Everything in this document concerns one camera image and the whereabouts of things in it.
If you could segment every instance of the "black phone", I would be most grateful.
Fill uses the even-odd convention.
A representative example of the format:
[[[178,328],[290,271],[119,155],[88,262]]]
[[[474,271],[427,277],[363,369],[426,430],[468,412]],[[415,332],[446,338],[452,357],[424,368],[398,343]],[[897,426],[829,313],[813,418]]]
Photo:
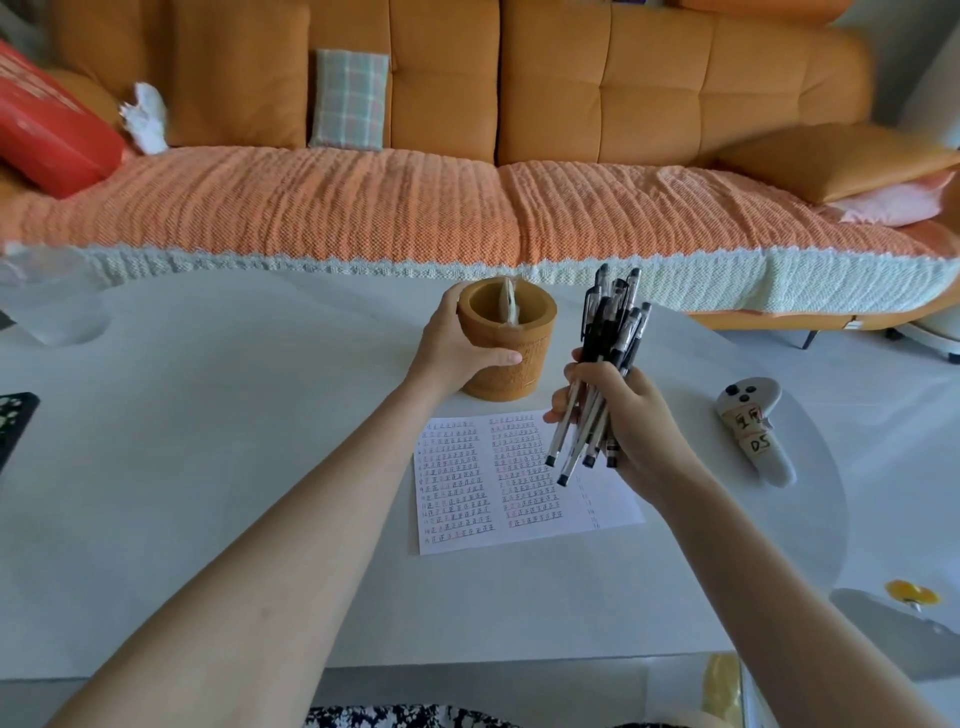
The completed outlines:
[[[40,397],[33,392],[0,395],[0,472],[39,405]]]

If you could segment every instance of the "sofa backrest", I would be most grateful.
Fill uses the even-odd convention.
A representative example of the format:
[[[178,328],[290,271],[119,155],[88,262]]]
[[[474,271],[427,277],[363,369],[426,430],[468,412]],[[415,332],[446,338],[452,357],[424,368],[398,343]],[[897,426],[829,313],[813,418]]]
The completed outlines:
[[[137,81],[164,93],[178,2],[230,4],[50,0],[54,47],[118,98]],[[869,53],[837,29],[595,0],[302,2],[312,48],[390,54],[384,144],[399,149],[494,161],[496,148],[500,164],[688,164],[768,130],[870,110]]]
[[[838,29],[565,0],[502,0],[501,13],[498,164],[706,162],[870,112],[870,54]]]
[[[311,48],[390,55],[384,146],[493,161],[497,0],[311,0]]]
[[[208,1],[51,0],[51,38],[67,67],[117,98],[129,99],[138,81],[164,94],[175,4]],[[493,161],[497,0],[305,1],[312,48],[390,55],[385,146]],[[312,79],[312,59],[303,62]]]

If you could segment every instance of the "person's left hand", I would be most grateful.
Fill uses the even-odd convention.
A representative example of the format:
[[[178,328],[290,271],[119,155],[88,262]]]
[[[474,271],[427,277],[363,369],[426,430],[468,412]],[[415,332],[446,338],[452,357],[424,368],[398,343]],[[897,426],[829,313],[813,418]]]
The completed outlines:
[[[469,342],[457,317],[457,302],[467,286],[468,282],[457,283],[444,293],[423,329],[420,347],[407,373],[408,380],[435,388],[441,397],[456,392],[481,369],[519,364],[523,358],[520,352],[484,349]]]

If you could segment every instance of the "orange throw blanket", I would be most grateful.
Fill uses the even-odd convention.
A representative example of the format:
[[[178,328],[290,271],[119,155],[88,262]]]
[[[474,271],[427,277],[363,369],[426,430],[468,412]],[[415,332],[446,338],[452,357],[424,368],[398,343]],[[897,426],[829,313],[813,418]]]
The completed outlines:
[[[656,303],[772,314],[911,310],[960,269],[934,223],[912,236],[833,223],[733,173],[497,169],[404,150],[178,149],[67,200],[14,197],[0,239],[86,248],[115,279],[262,267],[584,284],[605,260],[640,266],[641,295]]]

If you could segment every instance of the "plaid pillow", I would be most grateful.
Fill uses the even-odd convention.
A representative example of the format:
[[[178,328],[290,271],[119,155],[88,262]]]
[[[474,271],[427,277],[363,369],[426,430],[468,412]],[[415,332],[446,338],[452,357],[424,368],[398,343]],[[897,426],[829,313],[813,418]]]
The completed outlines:
[[[318,50],[310,146],[383,149],[389,70],[389,56]]]

